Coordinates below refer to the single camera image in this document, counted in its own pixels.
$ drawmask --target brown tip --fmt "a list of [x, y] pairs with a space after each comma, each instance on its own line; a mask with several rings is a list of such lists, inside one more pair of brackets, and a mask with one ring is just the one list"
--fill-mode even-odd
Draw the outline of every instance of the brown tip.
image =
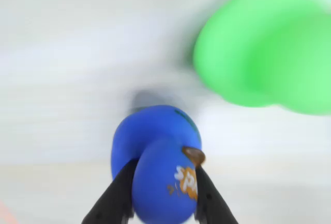
[[201, 150], [193, 147], [183, 146], [182, 152], [192, 161], [195, 167], [201, 165], [206, 159], [205, 154]]

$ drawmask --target orange sticker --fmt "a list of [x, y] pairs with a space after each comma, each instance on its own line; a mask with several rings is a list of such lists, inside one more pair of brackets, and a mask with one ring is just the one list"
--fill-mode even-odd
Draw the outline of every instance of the orange sticker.
[[181, 166], [177, 166], [177, 173], [175, 173], [175, 179], [179, 181], [179, 187], [182, 193], [188, 194], [191, 199], [198, 200], [198, 184], [195, 170], [190, 167], [185, 169]]

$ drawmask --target blurry background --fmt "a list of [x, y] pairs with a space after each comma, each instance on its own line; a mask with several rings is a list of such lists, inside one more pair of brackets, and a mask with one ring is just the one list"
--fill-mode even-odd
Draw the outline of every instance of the blurry background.
[[231, 105], [189, 64], [224, 1], [0, 0], [0, 201], [18, 223], [81, 222], [111, 181], [112, 136], [141, 89], [191, 114], [240, 224], [329, 222], [331, 117]]

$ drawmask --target blue toy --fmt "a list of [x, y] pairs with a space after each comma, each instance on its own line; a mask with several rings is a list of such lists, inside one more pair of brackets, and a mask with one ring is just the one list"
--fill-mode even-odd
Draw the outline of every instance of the blue toy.
[[177, 224], [197, 206], [195, 167], [204, 160], [191, 118], [172, 106], [153, 106], [126, 117], [113, 140], [113, 178], [139, 159], [132, 183], [133, 208], [146, 224]]

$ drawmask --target green plush toy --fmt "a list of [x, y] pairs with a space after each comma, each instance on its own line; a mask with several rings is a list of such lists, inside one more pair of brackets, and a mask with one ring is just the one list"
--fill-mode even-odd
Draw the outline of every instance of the green plush toy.
[[234, 104], [331, 113], [331, 15], [320, 0], [231, 0], [202, 29], [193, 59]]

